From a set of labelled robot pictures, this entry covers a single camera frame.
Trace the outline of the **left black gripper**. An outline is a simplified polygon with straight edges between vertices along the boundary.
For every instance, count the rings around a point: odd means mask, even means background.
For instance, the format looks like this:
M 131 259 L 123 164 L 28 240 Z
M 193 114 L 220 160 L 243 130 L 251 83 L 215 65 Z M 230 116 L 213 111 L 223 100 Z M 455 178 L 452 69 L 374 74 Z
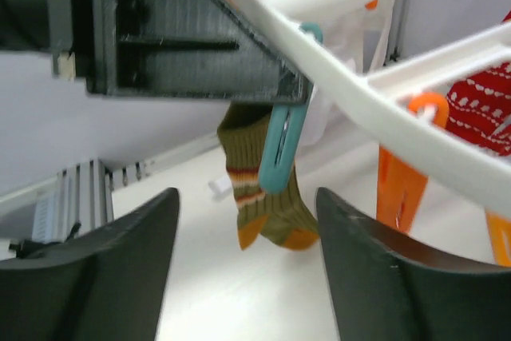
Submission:
M 1 49 L 47 54 L 54 77 L 83 80 L 89 93 L 111 95 L 113 0 L 1 0 Z

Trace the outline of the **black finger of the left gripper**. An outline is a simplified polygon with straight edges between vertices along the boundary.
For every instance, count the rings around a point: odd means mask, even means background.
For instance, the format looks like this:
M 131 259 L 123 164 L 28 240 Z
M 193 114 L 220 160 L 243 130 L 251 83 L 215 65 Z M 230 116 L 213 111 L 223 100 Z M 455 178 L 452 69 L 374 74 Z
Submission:
M 148 97 L 305 102 L 305 77 L 225 0 L 116 2 L 118 88 Z

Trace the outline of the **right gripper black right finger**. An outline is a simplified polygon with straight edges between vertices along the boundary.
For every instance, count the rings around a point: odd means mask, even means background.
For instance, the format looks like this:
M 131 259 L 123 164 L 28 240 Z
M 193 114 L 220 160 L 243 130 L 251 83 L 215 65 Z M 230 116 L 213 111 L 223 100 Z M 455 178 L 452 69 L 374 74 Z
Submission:
M 340 339 L 510 338 L 509 268 L 421 243 L 328 188 L 315 206 Z

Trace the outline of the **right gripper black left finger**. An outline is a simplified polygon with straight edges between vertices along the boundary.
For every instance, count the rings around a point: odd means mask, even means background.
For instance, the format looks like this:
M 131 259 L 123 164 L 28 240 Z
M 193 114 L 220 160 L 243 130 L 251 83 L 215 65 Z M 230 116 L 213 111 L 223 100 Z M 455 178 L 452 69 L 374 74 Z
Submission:
M 3 340 L 154 340 L 180 212 L 167 188 L 83 236 L 17 240 L 1 262 Z

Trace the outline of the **white oval clip hanger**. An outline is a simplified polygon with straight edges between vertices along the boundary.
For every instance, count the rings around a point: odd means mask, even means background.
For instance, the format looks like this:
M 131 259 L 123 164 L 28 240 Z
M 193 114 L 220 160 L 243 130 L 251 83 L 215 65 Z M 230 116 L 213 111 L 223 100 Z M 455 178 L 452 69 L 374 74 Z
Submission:
M 429 178 L 510 216 L 510 167 L 446 131 L 439 86 L 510 59 L 502 24 L 429 53 L 358 74 L 305 31 L 369 0 L 230 0 L 362 130 L 380 144 L 376 216 L 409 231 Z

